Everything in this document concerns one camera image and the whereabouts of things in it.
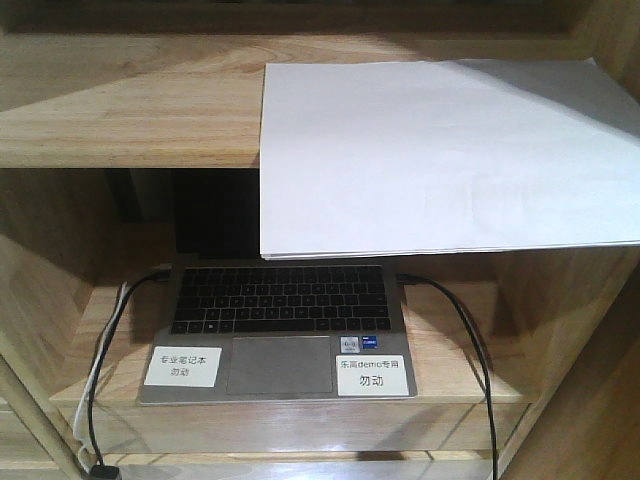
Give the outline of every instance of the wooden shelf board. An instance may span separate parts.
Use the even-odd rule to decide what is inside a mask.
[[[113,308],[117,290],[113,277],[109,274],[108,279],[94,288],[61,369],[60,391],[53,396],[59,405],[72,405],[80,397],[97,335]],[[493,364],[494,400],[498,403],[534,401],[537,390],[521,351],[518,333],[496,284],[486,279],[452,280],[446,284],[465,301],[485,335]],[[160,327],[162,302],[159,300],[164,288],[162,285],[143,287],[123,315],[105,363],[108,368],[103,376],[108,380],[100,391],[102,404],[136,404],[150,342]],[[406,296],[405,323],[418,397],[400,403],[482,402],[482,390],[467,360],[467,356],[475,358],[475,354],[455,310],[441,294],[427,286],[407,287]],[[477,361],[473,361],[473,367],[480,371]]]
[[[268,62],[588,55],[563,33],[7,35],[0,166],[256,167]]]
[[[98,280],[60,368],[52,402],[71,421],[98,333],[117,285],[132,272],[167,261],[167,226],[127,226]],[[417,258],[412,273],[443,278],[476,317],[493,361],[501,444],[538,393],[519,337],[490,279],[485,256]],[[483,394],[465,352],[464,328],[446,299],[427,287],[406,290],[405,316],[419,385],[414,399],[140,406],[136,402],[150,342],[159,325],[164,286],[145,284],[114,338],[96,406],[101,445],[111,453],[233,453],[386,450],[478,450],[490,447]],[[178,422],[180,427],[171,425]],[[186,435],[176,438],[179,430]]]

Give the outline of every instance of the sheet of paper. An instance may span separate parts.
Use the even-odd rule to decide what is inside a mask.
[[[213,387],[218,375],[221,348],[156,347],[145,385]]]
[[[640,107],[593,62],[267,66],[261,254],[640,243]]]
[[[408,396],[402,355],[336,355],[338,395]]]

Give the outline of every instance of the wooden cabinet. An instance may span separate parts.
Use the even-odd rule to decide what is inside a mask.
[[[7,414],[0,434],[19,427],[33,435],[56,474],[79,478],[69,422],[118,284],[170,261],[173,250],[171,225],[118,218],[104,169],[258,166],[266,62],[595,55],[640,95],[640,8],[631,0],[341,7],[329,19],[328,7],[278,7],[262,27],[265,7],[239,7],[161,6],[144,20],[135,5],[45,6],[19,27],[29,33],[0,38],[0,355],[10,374],[2,386],[22,395],[5,395],[2,408],[15,416]],[[167,9],[173,24],[160,21]],[[304,34],[292,27],[301,15]],[[140,31],[147,34],[131,33]],[[447,284],[482,329],[502,468],[639,260],[636,247],[396,259],[401,271]],[[162,296],[159,285],[136,294],[98,398],[98,438],[130,478],[486,478],[477,365],[437,292],[404,291],[415,399],[141,407]]]

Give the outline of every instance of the white label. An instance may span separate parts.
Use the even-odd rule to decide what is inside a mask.
[[[340,337],[340,353],[360,353],[358,337]]]
[[[402,355],[336,355],[339,396],[408,396]]]
[[[218,375],[221,348],[156,347],[145,385],[213,387]]]

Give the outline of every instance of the wooden panel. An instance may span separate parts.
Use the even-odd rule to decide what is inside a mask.
[[[640,268],[580,354],[505,480],[640,478],[638,312]]]
[[[0,471],[2,480],[68,480],[62,470],[47,469],[47,470],[29,470],[29,469],[17,469],[17,470],[4,470]]]
[[[67,418],[78,401],[96,336],[113,307],[115,285],[126,278],[124,269],[135,266],[135,262],[148,267],[162,258],[162,248],[158,246],[163,238],[162,226],[154,233],[140,228],[129,234],[132,247],[125,244],[120,253],[114,253],[119,260],[111,263],[111,271],[98,282],[77,330],[63,369],[61,385],[67,388],[52,398]],[[149,238],[159,249],[155,253],[149,248]],[[132,264],[122,252],[129,252]],[[469,262],[458,264],[461,258]],[[446,261],[436,261],[434,270],[424,270],[420,268],[422,260],[414,265],[418,273],[446,271],[447,284],[465,300],[487,335],[495,400],[499,403],[500,441],[504,441],[528,402],[537,398],[537,392],[496,284],[486,278],[488,272],[481,265],[465,268],[474,262],[482,264],[477,256],[452,256],[449,269]],[[469,271],[475,272],[473,280],[453,280],[465,278]],[[136,397],[149,342],[159,327],[158,299],[162,298],[163,289],[162,285],[153,284],[141,287],[114,339],[97,409],[98,436],[105,451],[357,451],[489,446],[483,394],[465,356],[470,353],[468,340],[447,300],[428,287],[407,290],[406,323],[419,385],[416,399],[141,407],[136,404]],[[176,422],[179,427],[171,427]]]
[[[0,354],[50,393],[115,221],[111,199],[99,171],[5,169],[0,191]]]
[[[497,404],[504,444],[526,406]],[[61,407],[71,419],[75,409]],[[100,406],[101,450],[114,453],[487,449],[482,404],[313,402],[207,406]]]
[[[640,259],[638,248],[511,252],[495,257],[500,285],[534,368],[540,397],[501,459],[508,465]]]
[[[54,468],[55,464],[11,410],[0,411],[0,476],[3,469]]]
[[[7,400],[7,403],[13,408],[33,437],[42,445],[53,462],[70,480],[80,480],[81,475],[71,452],[71,448],[76,446],[70,447],[65,443],[2,355],[0,355],[0,395]]]
[[[201,478],[234,478],[241,480],[314,478],[344,480],[485,480],[491,469],[489,460],[388,460],[388,461],[325,461],[276,463],[220,463],[172,465],[171,455],[152,465],[122,467],[127,479],[199,480]]]
[[[255,166],[266,62],[576,59],[564,35],[7,36],[3,166]]]
[[[594,56],[616,80],[640,98],[640,3],[608,0]]]

